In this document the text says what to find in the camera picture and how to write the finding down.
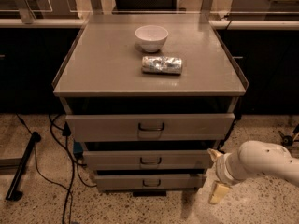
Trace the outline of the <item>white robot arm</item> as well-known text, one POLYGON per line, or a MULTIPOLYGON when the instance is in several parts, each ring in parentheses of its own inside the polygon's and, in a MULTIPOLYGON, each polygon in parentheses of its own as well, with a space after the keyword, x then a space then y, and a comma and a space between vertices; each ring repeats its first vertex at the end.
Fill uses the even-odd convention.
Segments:
POLYGON ((273 176, 299 186, 299 160, 282 145, 247 141, 232 153, 222 154, 211 148, 207 152, 215 163, 218 178, 212 185, 211 204, 219 203, 231 186, 260 175, 273 176))

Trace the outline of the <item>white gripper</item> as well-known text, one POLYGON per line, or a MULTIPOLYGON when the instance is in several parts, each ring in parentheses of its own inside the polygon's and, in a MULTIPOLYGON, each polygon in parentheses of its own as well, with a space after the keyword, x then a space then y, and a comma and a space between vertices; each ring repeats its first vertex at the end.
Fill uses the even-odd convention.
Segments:
POLYGON ((230 191, 232 185, 242 181, 241 164, 236 152, 222 155, 221 152, 212 148, 209 148, 207 152, 212 161, 216 162, 216 175, 222 182, 214 181, 209 195, 209 203, 217 204, 230 191))

